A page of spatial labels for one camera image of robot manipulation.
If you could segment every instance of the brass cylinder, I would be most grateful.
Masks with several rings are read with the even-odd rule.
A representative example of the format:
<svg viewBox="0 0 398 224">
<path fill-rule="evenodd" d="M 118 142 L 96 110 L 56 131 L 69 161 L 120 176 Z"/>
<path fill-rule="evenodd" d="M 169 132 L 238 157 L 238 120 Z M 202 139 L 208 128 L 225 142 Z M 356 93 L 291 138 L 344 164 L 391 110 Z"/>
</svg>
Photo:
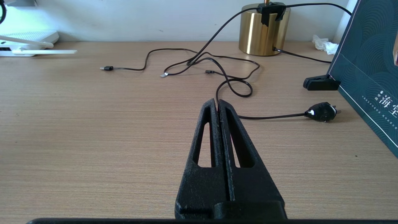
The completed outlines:
<svg viewBox="0 0 398 224">
<path fill-rule="evenodd" d="M 258 4 L 243 6 L 242 10 L 255 8 Z M 269 26 L 261 23 L 261 13 L 250 10 L 242 13 L 240 18 L 239 49 L 246 54 L 257 56 L 271 56 L 279 54 L 274 47 L 283 48 L 290 8 L 286 9 L 283 19 L 275 21 L 277 14 L 269 15 Z"/>
</svg>

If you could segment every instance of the desk surface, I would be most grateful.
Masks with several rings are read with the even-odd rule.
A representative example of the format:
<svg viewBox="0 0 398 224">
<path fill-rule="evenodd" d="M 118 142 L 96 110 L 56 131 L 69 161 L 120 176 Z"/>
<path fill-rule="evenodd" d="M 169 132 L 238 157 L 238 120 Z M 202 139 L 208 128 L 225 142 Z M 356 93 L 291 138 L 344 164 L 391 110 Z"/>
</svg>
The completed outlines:
<svg viewBox="0 0 398 224">
<path fill-rule="evenodd" d="M 163 69 L 192 53 L 154 53 L 144 72 L 100 71 L 106 65 L 141 67 L 149 50 L 200 49 L 203 42 L 60 43 L 76 55 L 0 58 L 0 219 L 23 224 L 39 217 L 173 218 L 201 105 L 214 98 L 219 75 L 203 62 L 182 75 Z M 331 60 L 311 43 L 285 50 Z M 220 97 L 238 114 L 298 113 L 328 101 L 342 113 L 330 123 L 306 118 L 243 124 L 286 202 L 289 218 L 398 219 L 398 159 L 337 92 L 309 92 L 304 78 L 327 64 L 277 55 L 241 53 L 235 42 L 209 51 L 261 64 L 249 82 L 254 94 Z M 220 59 L 228 74 L 246 76 L 250 63 Z M 234 84 L 247 92 L 243 84 Z M 200 164 L 210 161 L 208 150 Z"/>
</svg>

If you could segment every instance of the white device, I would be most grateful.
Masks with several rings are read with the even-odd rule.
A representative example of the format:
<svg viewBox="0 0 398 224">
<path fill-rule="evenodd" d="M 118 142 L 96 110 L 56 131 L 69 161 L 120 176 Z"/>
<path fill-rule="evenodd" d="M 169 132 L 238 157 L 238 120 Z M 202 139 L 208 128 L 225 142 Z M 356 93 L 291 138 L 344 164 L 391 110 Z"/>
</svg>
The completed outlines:
<svg viewBox="0 0 398 224">
<path fill-rule="evenodd" d="M 59 39 L 56 31 L 28 31 L 0 34 L 0 57 L 32 57 L 48 54 L 75 54 L 76 50 L 45 50 Z"/>
</svg>

